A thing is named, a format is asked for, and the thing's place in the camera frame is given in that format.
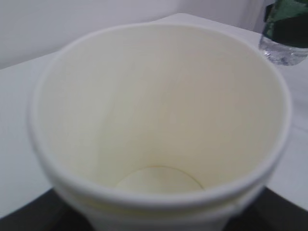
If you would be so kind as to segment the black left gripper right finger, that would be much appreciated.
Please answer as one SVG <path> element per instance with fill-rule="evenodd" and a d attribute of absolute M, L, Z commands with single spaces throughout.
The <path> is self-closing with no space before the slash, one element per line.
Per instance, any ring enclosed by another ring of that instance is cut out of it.
<path fill-rule="evenodd" d="M 266 188 L 225 231 L 306 231 L 308 212 Z"/>

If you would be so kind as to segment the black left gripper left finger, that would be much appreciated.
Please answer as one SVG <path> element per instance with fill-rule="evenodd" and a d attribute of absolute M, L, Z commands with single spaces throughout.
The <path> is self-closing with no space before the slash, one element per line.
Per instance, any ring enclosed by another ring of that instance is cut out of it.
<path fill-rule="evenodd" d="M 0 219 L 2 231 L 91 231 L 93 227 L 54 190 Z"/>

